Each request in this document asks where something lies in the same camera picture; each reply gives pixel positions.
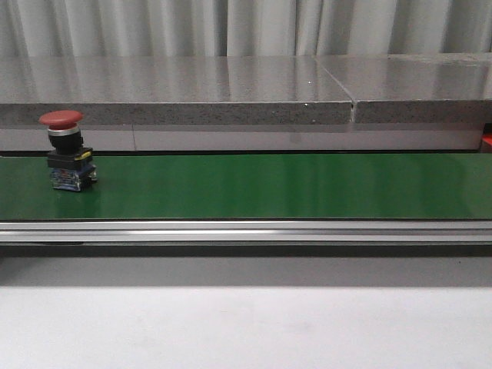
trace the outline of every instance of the white table surface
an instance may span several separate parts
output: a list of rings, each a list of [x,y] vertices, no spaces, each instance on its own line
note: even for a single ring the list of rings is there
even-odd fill
[[[492,258],[6,258],[0,368],[490,368]]]

